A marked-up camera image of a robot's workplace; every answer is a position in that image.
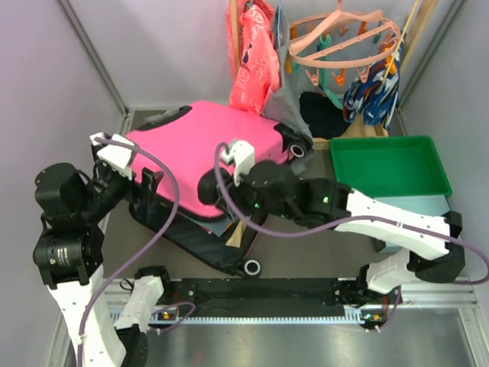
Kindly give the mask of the blue-grey t-shirt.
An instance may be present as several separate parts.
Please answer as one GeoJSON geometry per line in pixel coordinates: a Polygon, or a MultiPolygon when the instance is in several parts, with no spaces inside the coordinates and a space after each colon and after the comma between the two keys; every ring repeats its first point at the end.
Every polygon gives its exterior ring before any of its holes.
{"type": "Polygon", "coordinates": [[[200,222],[199,225],[208,233],[218,237],[237,224],[230,219],[221,219],[213,222],[200,222]]]}

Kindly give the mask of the pink hard-shell suitcase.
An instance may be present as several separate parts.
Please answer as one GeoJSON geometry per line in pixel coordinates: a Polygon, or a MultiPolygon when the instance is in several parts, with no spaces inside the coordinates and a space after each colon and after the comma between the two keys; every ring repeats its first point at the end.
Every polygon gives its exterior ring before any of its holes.
{"type": "Polygon", "coordinates": [[[273,119],[252,115],[214,102],[199,101],[163,115],[149,116],[125,136],[165,163],[179,187],[178,212],[163,238],[225,274],[257,278],[258,261],[248,253],[257,236],[246,227],[240,248],[225,245],[236,225],[218,237],[208,234],[196,218],[201,209],[196,195],[200,177],[214,167],[218,143],[247,141],[254,147],[255,160],[297,164],[313,149],[301,134],[273,119]]]}

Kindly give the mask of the green plastic tray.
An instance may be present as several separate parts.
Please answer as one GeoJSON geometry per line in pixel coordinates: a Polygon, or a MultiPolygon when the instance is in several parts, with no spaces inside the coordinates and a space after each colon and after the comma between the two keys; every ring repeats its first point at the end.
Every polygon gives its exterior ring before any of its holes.
{"type": "Polygon", "coordinates": [[[329,150],[336,180],[370,197],[452,195],[428,136],[336,138],[329,150]]]}

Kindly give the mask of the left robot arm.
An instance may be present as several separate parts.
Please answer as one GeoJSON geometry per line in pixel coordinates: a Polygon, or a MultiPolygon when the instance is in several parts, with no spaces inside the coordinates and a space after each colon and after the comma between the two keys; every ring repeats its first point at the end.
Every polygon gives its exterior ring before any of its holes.
{"type": "Polygon", "coordinates": [[[99,222],[131,189],[128,178],[110,169],[103,173],[92,180],[72,164],[59,163],[37,175],[34,197],[43,210],[43,231],[33,260],[62,311],[79,363],[144,366],[152,313],[157,303],[173,296],[173,285],[164,266],[141,268],[117,320],[103,295],[86,309],[103,282],[104,234],[99,222]]]}

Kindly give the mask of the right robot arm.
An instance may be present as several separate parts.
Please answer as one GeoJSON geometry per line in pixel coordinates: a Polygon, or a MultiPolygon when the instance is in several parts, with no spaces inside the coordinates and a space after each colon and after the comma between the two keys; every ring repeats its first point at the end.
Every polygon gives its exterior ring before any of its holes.
{"type": "Polygon", "coordinates": [[[232,173],[216,166],[199,180],[197,193],[205,205],[220,207],[273,237],[332,230],[397,244],[396,253],[359,271],[355,291],[368,303],[416,280],[453,283],[465,267],[459,213],[413,213],[335,180],[304,179],[273,161],[232,173]]]}

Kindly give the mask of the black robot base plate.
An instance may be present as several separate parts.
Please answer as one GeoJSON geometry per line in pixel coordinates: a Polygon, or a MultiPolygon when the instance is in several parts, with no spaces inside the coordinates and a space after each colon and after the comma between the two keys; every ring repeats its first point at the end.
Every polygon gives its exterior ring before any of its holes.
{"type": "Polygon", "coordinates": [[[333,317],[345,306],[385,307],[396,295],[357,291],[336,278],[184,278],[172,281],[161,304],[191,301],[194,317],[333,317]]]}

